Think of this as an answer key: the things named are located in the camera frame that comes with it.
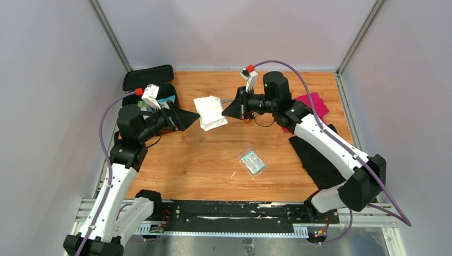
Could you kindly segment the white gauze pack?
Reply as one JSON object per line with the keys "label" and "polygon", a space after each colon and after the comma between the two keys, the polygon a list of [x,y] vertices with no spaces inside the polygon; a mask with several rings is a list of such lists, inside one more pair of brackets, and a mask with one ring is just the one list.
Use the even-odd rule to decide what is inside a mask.
{"label": "white gauze pack", "polygon": [[200,115],[200,127],[204,131],[227,125],[227,119],[222,115],[221,100],[215,96],[196,98],[193,100]]}

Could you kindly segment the blue plaster pack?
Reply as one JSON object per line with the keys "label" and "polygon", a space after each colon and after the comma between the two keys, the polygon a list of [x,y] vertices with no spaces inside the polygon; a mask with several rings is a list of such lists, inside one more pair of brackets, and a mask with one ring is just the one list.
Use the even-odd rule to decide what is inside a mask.
{"label": "blue plaster pack", "polygon": [[160,104],[160,105],[165,105],[168,101],[170,101],[170,102],[175,102],[176,101],[176,96],[175,95],[172,95],[172,96],[170,96],[170,97],[167,97],[167,98],[162,98],[162,99],[158,99],[157,100],[157,102]]}

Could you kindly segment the green small packet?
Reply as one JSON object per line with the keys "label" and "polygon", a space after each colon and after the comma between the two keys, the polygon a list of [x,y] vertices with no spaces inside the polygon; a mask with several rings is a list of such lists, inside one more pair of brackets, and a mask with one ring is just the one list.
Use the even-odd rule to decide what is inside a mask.
{"label": "green small packet", "polygon": [[143,108],[143,107],[146,106],[146,103],[145,103],[144,101],[139,101],[139,102],[137,103],[137,105],[138,105],[140,108]]}

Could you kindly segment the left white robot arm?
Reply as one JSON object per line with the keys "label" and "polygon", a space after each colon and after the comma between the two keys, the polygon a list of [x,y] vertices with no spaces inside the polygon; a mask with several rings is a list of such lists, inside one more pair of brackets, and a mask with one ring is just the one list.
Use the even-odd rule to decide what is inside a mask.
{"label": "left white robot arm", "polygon": [[146,218],[163,215],[162,196],[152,190],[140,190],[121,213],[125,194],[148,153],[146,142],[164,131],[185,131],[200,118],[173,102],[155,109],[144,118],[138,105],[123,106],[118,113],[118,132],[107,153],[108,173],[98,198],[76,235],[67,235],[63,248],[68,255],[123,255],[124,248]]}

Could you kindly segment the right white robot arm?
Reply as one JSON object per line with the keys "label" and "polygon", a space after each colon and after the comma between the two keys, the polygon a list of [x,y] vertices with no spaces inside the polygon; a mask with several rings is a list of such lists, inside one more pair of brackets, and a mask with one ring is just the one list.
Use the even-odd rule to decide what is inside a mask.
{"label": "right white robot arm", "polygon": [[249,119],[253,114],[270,113],[278,125],[320,152],[345,179],[339,185],[315,192],[305,201],[307,220],[319,222],[327,211],[343,207],[360,212],[382,192],[386,160],[379,154],[371,157],[356,149],[320,120],[312,108],[292,99],[288,79],[281,72],[264,74],[263,94],[254,92],[256,71],[244,69],[240,74],[246,85],[237,89],[233,102],[222,115]]}

